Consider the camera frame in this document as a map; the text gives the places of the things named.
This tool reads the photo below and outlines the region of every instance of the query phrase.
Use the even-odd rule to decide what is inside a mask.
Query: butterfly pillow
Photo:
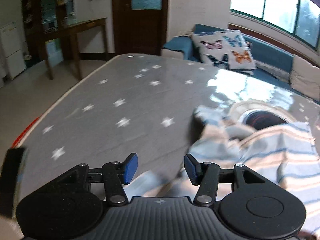
[[[220,32],[222,36],[222,46],[228,50],[229,69],[253,74],[256,69],[251,50],[244,40],[242,33],[238,30]]]
[[[250,49],[238,30],[193,34],[192,40],[204,63],[249,74],[255,69]]]
[[[193,34],[193,43],[199,48],[200,60],[203,63],[212,64],[216,67],[229,68],[229,55],[223,48],[222,36],[216,33],[217,32],[205,32]]]

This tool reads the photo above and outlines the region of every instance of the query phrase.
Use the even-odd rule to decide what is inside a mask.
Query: blue gripper pad
[[[196,173],[196,167],[191,162],[191,160],[187,157],[187,155],[184,156],[184,168],[188,174],[188,177],[193,185],[197,184],[198,181],[198,175]]]
[[[128,185],[130,184],[134,174],[138,168],[138,156],[134,154],[130,159],[126,159],[124,161],[124,174],[123,174],[123,182],[122,184]]]

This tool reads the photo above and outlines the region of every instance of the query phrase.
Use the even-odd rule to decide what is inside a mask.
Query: white refrigerator
[[[9,78],[14,79],[26,69],[17,27],[14,22],[0,28],[0,43],[3,68]]]

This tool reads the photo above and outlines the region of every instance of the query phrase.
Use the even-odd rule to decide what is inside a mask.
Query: striped blanket
[[[302,231],[320,240],[320,158],[308,123],[294,122],[256,131],[205,106],[197,107],[194,116],[204,124],[200,139],[189,149],[198,162],[217,163],[225,169],[243,163],[286,189],[305,205],[307,218]],[[197,190],[183,168],[173,181],[148,171],[125,187],[129,199],[134,195],[193,199]],[[220,184],[217,200],[230,192],[230,184]]]

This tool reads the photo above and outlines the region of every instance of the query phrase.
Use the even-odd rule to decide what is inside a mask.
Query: sofa
[[[215,31],[223,31],[223,29],[196,24],[193,33],[199,34]],[[252,43],[251,54],[257,65],[257,69],[253,71],[254,78],[285,88],[301,96],[305,96],[290,86],[290,73],[292,71],[294,55],[252,36],[246,34],[243,34],[243,36],[246,41]],[[164,44],[161,55],[164,57],[174,57],[200,62],[198,48],[195,47],[192,39],[188,36],[174,37]],[[266,66],[272,66],[273,71],[270,71],[270,68]]]

